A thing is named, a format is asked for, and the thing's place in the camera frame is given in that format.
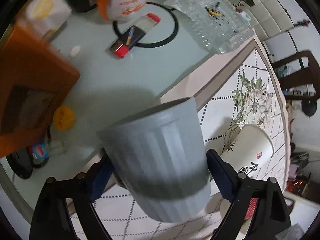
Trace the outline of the white padded chair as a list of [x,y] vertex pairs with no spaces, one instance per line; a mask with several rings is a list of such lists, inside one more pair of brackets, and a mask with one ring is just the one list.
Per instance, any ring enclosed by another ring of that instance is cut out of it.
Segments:
[[297,45],[293,39],[290,30],[299,27],[299,23],[292,21],[287,10],[278,0],[253,0],[254,5],[246,10],[251,18],[250,24],[271,62],[274,62],[274,54],[267,46],[267,41],[282,34],[287,34],[294,46],[295,52],[298,52]]

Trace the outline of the glass crystal tray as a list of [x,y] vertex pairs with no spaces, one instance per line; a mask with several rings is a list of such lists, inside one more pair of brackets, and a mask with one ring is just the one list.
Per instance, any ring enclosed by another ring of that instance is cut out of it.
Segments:
[[254,30],[228,0],[166,0],[190,18],[190,28],[208,51],[225,54],[254,36]]

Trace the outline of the orange cardboard box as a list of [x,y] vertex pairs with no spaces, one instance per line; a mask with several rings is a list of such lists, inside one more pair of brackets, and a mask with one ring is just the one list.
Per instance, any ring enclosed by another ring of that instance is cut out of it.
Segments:
[[1,38],[1,157],[40,142],[80,73],[21,22]]

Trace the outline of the yellow round cap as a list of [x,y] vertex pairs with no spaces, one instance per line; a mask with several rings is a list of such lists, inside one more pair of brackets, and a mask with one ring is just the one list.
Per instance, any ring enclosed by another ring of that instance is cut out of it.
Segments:
[[70,107],[62,105],[54,112],[53,124],[59,132],[70,130],[75,123],[75,113]]

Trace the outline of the dark wooden chair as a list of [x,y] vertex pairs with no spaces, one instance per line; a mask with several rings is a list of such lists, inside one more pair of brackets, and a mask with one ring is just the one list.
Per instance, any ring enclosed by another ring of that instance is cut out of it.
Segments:
[[310,50],[297,52],[282,60],[271,63],[271,66],[273,69],[277,69],[303,57],[308,58],[308,66],[285,77],[279,77],[279,84],[282,90],[312,84],[315,89],[315,95],[284,95],[286,100],[317,101],[319,99],[319,64]]

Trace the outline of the grey ribbed ceramic mug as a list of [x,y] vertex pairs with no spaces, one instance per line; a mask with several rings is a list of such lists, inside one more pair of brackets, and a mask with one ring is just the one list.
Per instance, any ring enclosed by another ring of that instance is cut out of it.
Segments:
[[208,203],[209,171],[194,98],[151,107],[97,135],[117,175],[150,218],[183,222]]

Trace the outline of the white paper cup with calligraphy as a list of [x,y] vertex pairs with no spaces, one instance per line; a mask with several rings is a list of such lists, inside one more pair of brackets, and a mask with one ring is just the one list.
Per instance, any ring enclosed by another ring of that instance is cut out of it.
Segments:
[[256,125],[246,124],[221,158],[236,172],[253,179],[273,154],[274,146],[267,133]]

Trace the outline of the black headphones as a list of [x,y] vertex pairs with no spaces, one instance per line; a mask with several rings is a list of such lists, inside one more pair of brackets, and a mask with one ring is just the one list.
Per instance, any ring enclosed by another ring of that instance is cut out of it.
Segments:
[[29,150],[29,147],[23,148],[6,156],[7,162],[14,174],[22,179],[29,179],[35,168],[44,167],[49,160],[47,154],[44,155],[44,158],[35,159],[33,153]]

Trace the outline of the red black lighter box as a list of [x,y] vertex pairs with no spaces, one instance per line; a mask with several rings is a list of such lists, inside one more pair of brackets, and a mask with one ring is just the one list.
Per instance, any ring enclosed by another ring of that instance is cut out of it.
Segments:
[[153,13],[148,13],[134,22],[120,37],[110,46],[110,52],[123,59],[125,55],[159,22],[161,18]]

